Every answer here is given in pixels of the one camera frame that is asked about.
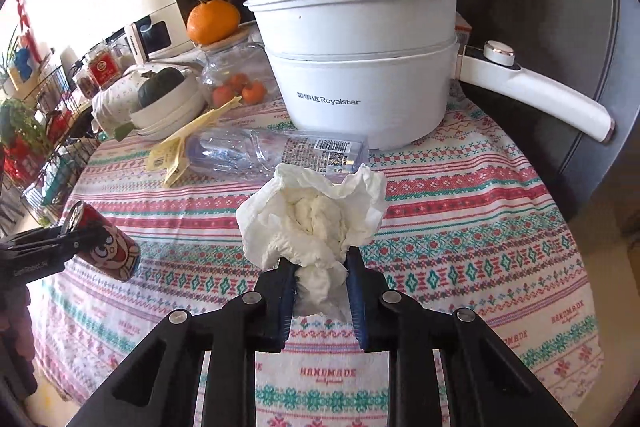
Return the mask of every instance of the tablecloth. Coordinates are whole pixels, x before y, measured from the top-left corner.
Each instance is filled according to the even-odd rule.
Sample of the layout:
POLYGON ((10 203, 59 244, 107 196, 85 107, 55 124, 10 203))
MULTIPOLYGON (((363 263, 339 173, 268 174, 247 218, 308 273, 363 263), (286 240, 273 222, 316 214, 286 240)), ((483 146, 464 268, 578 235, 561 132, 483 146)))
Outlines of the tablecloth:
MULTIPOLYGON (((290 126, 282 100, 234 111, 226 123, 290 126)), ((258 187, 189 174, 164 189, 162 172, 145 172, 150 146, 105 142, 68 202, 91 203, 139 243, 135 277, 117 282, 74 259, 31 285, 38 363, 81 403, 171 310, 218 309, 258 276, 234 217, 258 187)), ((475 309, 575 411, 603 362, 591 289, 513 141, 453 82, 442 124, 402 150, 372 152, 370 166, 386 174, 390 206, 362 248, 367 265, 425 307, 475 309)), ((348 324, 294 319, 283 353, 255 360, 260 426, 386 425, 388 355, 362 353, 348 324)))

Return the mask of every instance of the crumpled tissue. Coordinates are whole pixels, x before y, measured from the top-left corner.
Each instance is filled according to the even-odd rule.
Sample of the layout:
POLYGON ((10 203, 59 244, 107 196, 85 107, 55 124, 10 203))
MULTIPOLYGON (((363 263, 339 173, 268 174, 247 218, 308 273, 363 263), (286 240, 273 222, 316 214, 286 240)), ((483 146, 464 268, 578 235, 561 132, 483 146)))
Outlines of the crumpled tissue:
POLYGON ((280 257, 300 265, 295 316, 350 321, 342 263, 349 247, 367 245, 380 227, 385 192, 385 175, 365 165, 334 185, 311 169, 280 164, 236 211, 244 256, 263 270, 280 257))

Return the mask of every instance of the soda can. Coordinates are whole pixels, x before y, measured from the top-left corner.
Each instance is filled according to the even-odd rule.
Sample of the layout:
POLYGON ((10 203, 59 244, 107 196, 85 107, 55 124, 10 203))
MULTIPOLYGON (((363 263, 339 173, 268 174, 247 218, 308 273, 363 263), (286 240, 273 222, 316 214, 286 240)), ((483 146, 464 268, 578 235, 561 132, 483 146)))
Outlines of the soda can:
POLYGON ((78 201, 71 207, 62 224, 62 233, 96 226, 106 230, 105 241, 79 251, 78 255, 109 277, 128 281, 140 263, 140 247, 89 203, 78 201))

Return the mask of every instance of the red jar label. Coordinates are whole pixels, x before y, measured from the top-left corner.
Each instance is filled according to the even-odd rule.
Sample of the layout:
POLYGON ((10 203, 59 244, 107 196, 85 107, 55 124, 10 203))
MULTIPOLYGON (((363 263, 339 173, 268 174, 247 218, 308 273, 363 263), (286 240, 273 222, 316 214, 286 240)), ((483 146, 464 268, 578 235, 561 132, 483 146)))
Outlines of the red jar label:
POLYGON ((120 73, 118 65, 108 52, 95 57, 94 60, 89 63, 89 69, 91 70, 91 74, 94 76, 95 83, 98 84, 98 86, 103 86, 114 76, 120 73))

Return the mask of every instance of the white electric pot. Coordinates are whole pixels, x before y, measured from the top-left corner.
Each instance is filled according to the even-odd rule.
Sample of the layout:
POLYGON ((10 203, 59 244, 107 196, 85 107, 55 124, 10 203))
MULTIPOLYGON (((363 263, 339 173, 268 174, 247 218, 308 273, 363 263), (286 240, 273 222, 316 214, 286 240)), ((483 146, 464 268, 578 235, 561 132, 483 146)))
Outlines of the white electric pot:
POLYGON ((247 0, 289 115, 300 129, 366 134, 372 149, 431 132, 449 79, 520 100, 599 141, 614 122, 583 94, 488 43, 455 59, 456 0, 247 0))
POLYGON ((456 0, 247 0, 268 51, 297 60, 415 55, 451 42, 456 0))
POLYGON ((442 120, 455 41, 427 54, 369 60, 292 60, 268 54, 293 124, 366 135, 371 149, 417 140, 442 120))

